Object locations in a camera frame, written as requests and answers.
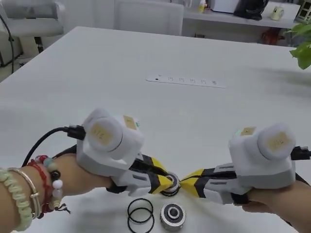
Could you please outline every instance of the gold bangle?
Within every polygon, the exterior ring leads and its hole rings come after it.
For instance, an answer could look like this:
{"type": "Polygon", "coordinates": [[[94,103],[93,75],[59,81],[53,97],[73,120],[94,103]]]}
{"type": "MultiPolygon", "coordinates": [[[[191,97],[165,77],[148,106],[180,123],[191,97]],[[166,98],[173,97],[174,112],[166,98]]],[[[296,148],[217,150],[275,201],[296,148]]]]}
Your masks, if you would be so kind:
{"type": "Polygon", "coordinates": [[[22,170],[18,168],[9,168],[8,171],[14,171],[20,176],[22,176],[25,179],[25,181],[28,183],[29,187],[31,188],[32,194],[30,195],[30,198],[32,199],[33,204],[34,204],[33,219],[36,219],[37,217],[41,215],[41,206],[40,206],[40,201],[39,201],[39,193],[37,192],[37,189],[34,183],[32,182],[32,180],[29,178],[29,176],[25,172],[23,172],[22,170]]]}

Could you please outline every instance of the power strip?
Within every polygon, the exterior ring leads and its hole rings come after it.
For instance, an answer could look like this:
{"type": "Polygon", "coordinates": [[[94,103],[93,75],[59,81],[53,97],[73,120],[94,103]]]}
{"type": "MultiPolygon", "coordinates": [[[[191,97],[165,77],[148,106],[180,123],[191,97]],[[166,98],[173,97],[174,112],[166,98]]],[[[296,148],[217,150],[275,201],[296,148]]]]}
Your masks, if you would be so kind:
{"type": "Polygon", "coordinates": [[[183,85],[192,85],[192,86],[208,86],[208,87],[216,87],[216,88],[225,88],[225,86],[223,84],[220,84],[218,81],[211,81],[208,79],[164,76],[164,75],[159,75],[159,74],[150,76],[146,80],[149,82],[156,82],[156,83],[174,83],[174,84],[183,84],[183,85]]]}

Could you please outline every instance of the black bead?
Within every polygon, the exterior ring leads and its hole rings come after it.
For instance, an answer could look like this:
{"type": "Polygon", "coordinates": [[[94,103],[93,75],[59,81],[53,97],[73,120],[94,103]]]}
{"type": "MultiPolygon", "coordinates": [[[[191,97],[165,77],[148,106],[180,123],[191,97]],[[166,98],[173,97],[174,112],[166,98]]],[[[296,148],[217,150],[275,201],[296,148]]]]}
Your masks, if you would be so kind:
{"type": "Polygon", "coordinates": [[[59,178],[60,178],[60,172],[59,171],[52,171],[50,174],[51,174],[52,182],[59,180],[59,178]]]}

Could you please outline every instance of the ball bearing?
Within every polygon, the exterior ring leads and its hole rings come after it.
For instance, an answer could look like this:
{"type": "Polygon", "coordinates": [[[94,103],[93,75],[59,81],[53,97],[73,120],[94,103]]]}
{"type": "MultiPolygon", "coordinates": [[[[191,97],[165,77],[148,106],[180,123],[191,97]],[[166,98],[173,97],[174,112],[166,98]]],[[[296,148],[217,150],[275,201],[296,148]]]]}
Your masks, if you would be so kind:
{"type": "Polygon", "coordinates": [[[170,232],[179,231],[186,221],[186,212],[178,204],[166,204],[160,213],[160,222],[164,229],[170,232]]]}
{"type": "Polygon", "coordinates": [[[173,182],[173,185],[168,189],[162,191],[161,194],[166,197],[173,197],[179,192],[180,180],[178,176],[172,172],[169,172],[169,174],[166,177],[173,182]]]}

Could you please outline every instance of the white table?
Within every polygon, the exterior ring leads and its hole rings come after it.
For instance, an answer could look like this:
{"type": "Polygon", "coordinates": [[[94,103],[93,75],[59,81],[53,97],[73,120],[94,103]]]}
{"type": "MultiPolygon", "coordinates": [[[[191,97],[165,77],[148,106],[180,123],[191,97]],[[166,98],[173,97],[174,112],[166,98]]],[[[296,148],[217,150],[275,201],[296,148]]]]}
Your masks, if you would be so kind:
{"type": "MultiPolygon", "coordinates": [[[[227,143],[244,126],[290,125],[297,143],[310,145],[311,74],[301,71],[290,48],[207,39],[76,28],[0,84],[1,166],[21,165],[48,130],[81,123],[96,107],[140,118],[143,152],[184,177],[230,162],[227,143]],[[211,78],[226,89],[145,81],[150,74],[211,78]]],[[[53,155],[74,144],[52,136],[36,154],[53,155]]],[[[311,181],[310,162],[297,172],[311,181]]],[[[153,233],[164,230],[159,211],[167,202],[187,211],[183,232],[295,232],[277,216],[239,207],[147,196],[155,206],[153,233]]],[[[125,233],[132,198],[104,189],[66,198],[72,214],[52,213],[26,233],[125,233]]],[[[144,232],[148,225],[134,228],[144,232]]]]}

